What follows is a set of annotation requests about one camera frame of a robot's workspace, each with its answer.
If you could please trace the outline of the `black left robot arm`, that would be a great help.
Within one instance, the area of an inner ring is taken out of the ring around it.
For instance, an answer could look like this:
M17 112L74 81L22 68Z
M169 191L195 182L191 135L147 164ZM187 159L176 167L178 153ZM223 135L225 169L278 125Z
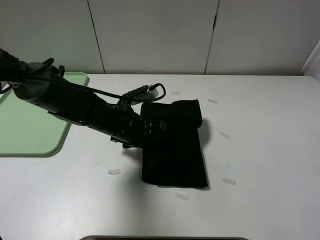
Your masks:
M71 83L65 68L53 66L54 59L26 63L5 50L0 51L0 81L25 102L46 110L58 119L110 136L124 148L142 148L157 142L167 131L162 120L144 120L132 103L152 103L164 98L143 99L142 95L162 87L144 85L123 95Z

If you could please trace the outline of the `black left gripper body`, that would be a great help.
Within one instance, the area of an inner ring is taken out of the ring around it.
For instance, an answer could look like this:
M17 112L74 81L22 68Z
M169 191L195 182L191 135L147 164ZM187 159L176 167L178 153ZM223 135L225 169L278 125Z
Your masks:
M110 140L121 143L124 149L141 148L145 143L161 140L166 132L167 123L163 120L133 119L121 124Z

